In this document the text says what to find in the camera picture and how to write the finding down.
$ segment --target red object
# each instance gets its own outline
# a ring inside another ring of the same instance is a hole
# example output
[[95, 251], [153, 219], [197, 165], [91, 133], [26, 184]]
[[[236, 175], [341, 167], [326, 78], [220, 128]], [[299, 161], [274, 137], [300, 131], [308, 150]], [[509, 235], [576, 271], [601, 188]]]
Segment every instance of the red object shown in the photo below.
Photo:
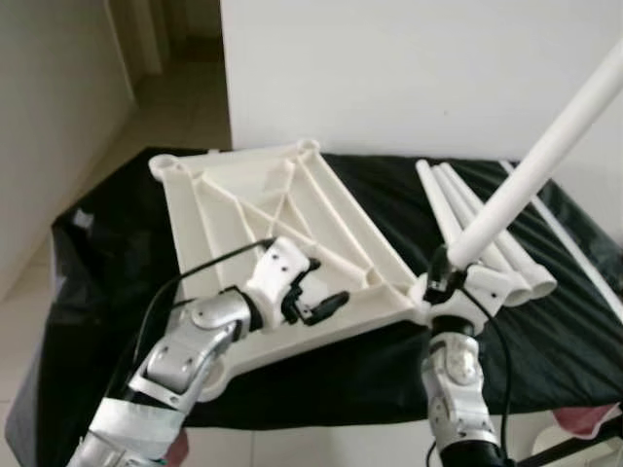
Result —
[[617, 407], [618, 404], [600, 407], [569, 407], [553, 412], [561, 428], [576, 438], [590, 440], [597, 436], [602, 423]]
[[188, 457], [188, 434], [186, 430], [181, 430], [173, 444], [168, 448], [165, 459], [167, 467], [179, 467], [186, 457]]

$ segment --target white pipe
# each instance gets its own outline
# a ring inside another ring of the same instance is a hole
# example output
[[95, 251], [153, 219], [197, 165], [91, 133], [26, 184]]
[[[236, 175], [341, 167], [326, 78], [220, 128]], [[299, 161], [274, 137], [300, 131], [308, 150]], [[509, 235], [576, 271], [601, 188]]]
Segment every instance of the white pipe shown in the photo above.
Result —
[[511, 177], [448, 248], [449, 261], [465, 269], [517, 217], [543, 187], [562, 158], [623, 87], [621, 40], [552, 125], [532, 147]]
[[[467, 227], [474, 220], [474, 213], [439, 165], [432, 167], [432, 173], [437, 179], [439, 187], [446, 196], [446, 199], [455, 211], [458, 220], [464, 227]], [[526, 282], [521, 274], [513, 270], [508, 261], [506, 261], [506, 258], [504, 258], [504, 255], [502, 255], [493, 243], [483, 250], [481, 258], [485, 265], [500, 272], [504, 272], [511, 279], [513, 290], [506, 298], [504, 302], [505, 305], [521, 305], [531, 298], [532, 289], [528, 282]]]
[[[472, 212], [478, 214], [485, 203], [476, 196], [451, 165], [444, 162], [441, 164], [441, 170], [453, 183]], [[543, 298], [554, 291], [557, 285], [554, 276], [544, 266], [537, 264], [507, 229], [499, 233], [495, 239], [495, 245], [513, 269], [521, 274], [531, 286], [533, 299]]]
[[[509, 173], [513, 173], [513, 166], [509, 162], [500, 162], [499, 163], [504, 169]], [[593, 266], [590, 260], [584, 255], [580, 247], [577, 246], [573, 238], [567, 233], [563, 225], [556, 219], [556, 216], [552, 214], [549, 208], [545, 205], [543, 201], [540, 200], [539, 197], [534, 197], [531, 200], [532, 206], [541, 217], [545, 220], [547, 225], [554, 231], [554, 234], [558, 237], [558, 240], [565, 246], [569, 254], [573, 257], [573, 259], [580, 265], [580, 267], [584, 270], [584, 273], [588, 276], [593, 285], [600, 292], [604, 300], [610, 305], [610, 308], [619, 318], [619, 320], [623, 323], [623, 303], [619, 300], [616, 294], [610, 289], [610, 286], [607, 285], [605, 279], [602, 277], [600, 272]]]
[[435, 215], [435, 219], [437, 219], [437, 225], [441, 235], [444, 237], [444, 242], [447, 245], [455, 243], [461, 233], [460, 224], [430, 171], [428, 162], [425, 160], [417, 161], [416, 170], [420, 176], [421, 185], [424, 187], [432, 212]]

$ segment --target black cloth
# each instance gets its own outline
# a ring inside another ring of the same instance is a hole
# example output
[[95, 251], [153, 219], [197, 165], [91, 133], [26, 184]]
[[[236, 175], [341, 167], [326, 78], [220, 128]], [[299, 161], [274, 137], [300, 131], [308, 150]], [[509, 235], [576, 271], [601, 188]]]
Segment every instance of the black cloth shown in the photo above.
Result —
[[[6, 427], [22, 467], [64, 467], [146, 305], [178, 273], [164, 190], [147, 167], [163, 152], [200, 151], [144, 150], [53, 225], [55, 297]], [[442, 239], [415, 159], [325, 159], [413, 272], [425, 272]], [[451, 162], [481, 198], [506, 176], [496, 162]], [[620, 248], [555, 184], [540, 196], [620, 292]], [[513, 358], [512, 412], [620, 401], [623, 325], [531, 207], [510, 230], [559, 280], [551, 296], [497, 316]], [[157, 323], [152, 341], [164, 324]], [[269, 429], [425, 418], [420, 364], [428, 339], [425, 328], [398, 323], [253, 371], [232, 380], [217, 400], [197, 405], [187, 424]], [[486, 349], [484, 396], [500, 413], [500, 344], [489, 325], [479, 339]]]

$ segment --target black wire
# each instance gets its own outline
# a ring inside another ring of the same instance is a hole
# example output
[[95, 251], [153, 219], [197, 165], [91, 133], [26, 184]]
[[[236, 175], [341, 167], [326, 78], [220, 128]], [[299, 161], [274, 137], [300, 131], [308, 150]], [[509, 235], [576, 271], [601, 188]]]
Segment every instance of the black wire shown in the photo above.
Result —
[[430, 448], [428, 448], [428, 452], [426, 453], [426, 467], [430, 467], [430, 457], [432, 457], [432, 453], [435, 450], [436, 446], [437, 443], [433, 441], [432, 445], [430, 445]]
[[494, 320], [492, 315], [487, 311], [487, 309], [480, 303], [478, 300], [467, 292], [464, 288], [461, 288], [460, 291], [465, 294], [465, 296], [476, 306], [480, 308], [480, 310], [487, 316], [489, 322], [494, 326], [495, 333], [497, 334], [497, 338], [499, 339], [499, 343], [502, 346], [502, 352], [504, 354], [504, 360], [506, 361], [506, 389], [504, 391], [504, 412], [502, 413], [502, 427], [501, 427], [501, 444], [502, 451], [504, 452], [504, 456], [508, 458], [508, 449], [506, 444], [506, 434], [508, 427], [508, 416], [510, 415], [510, 393], [513, 385], [513, 367], [512, 360], [510, 358], [510, 351], [508, 350], [508, 344], [506, 343], [506, 339], [502, 334], [497, 321]]
[[275, 240], [273, 238], [267, 238], [264, 240], [259, 240], [256, 241], [254, 243], [250, 243], [246, 246], [242, 246], [241, 248], [234, 250], [234, 251], [230, 251], [229, 253], [224, 254], [223, 256], [219, 256], [218, 258], [215, 258], [211, 261], [208, 261], [206, 263], [203, 263], [201, 265], [198, 265], [192, 269], [187, 270], [186, 272], [183, 272], [181, 274], [178, 274], [174, 277], [172, 277], [171, 279], [169, 279], [167, 282], [165, 282], [160, 289], [158, 289], [158, 292], [156, 292], [156, 294], [154, 295], [154, 297], [152, 298], [151, 302], [149, 303], [149, 305], [147, 306], [147, 309], [145, 310], [145, 314], [143, 315], [143, 321], [140, 325], [140, 330], [138, 331], [138, 338], [136, 339], [136, 346], [134, 347], [134, 356], [132, 357], [132, 366], [134, 367], [136, 365], [136, 363], [138, 362], [138, 358], [141, 354], [141, 346], [143, 343], [143, 340], [145, 339], [145, 332], [147, 331], [147, 323], [149, 322], [151, 315], [154, 311], [154, 308], [156, 307], [156, 303], [158, 302], [158, 300], [160, 299], [160, 297], [173, 285], [177, 284], [178, 282], [181, 282], [182, 280], [184, 280], [186, 277], [189, 277], [193, 274], [196, 274], [197, 272], [200, 272], [204, 269], [210, 268], [214, 265], [216, 265], [217, 263], [221, 263], [223, 261], [229, 260], [230, 258], [235, 257], [236, 255], [239, 255], [240, 253], [244, 253], [245, 251], [251, 250], [253, 248], [255, 248], [256, 246], [264, 246], [265, 248], [268, 248]]

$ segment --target tiled floor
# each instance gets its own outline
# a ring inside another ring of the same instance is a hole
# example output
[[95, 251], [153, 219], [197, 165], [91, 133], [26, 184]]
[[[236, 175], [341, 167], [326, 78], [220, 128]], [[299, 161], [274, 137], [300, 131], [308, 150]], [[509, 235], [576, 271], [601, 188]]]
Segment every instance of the tiled floor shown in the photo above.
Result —
[[[181, 62], [137, 90], [139, 108], [85, 190], [105, 178], [145, 146], [222, 148], [230, 146], [225, 71], [222, 62]], [[9, 297], [0, 304], [0, 419], [28, 366], [51, 297], [49, 245], [42, 245]], [[513, 416], [512, 454], [531, 452], [538, 432], [552, 423], [548, 413]], [[367, 467], [423, 465], [431, 443], [426, 422], [390, 426], [305, 428], [270, 432], [190, 430], [187, 467]], [[0, 465], [17, 466], [5, 443]]]

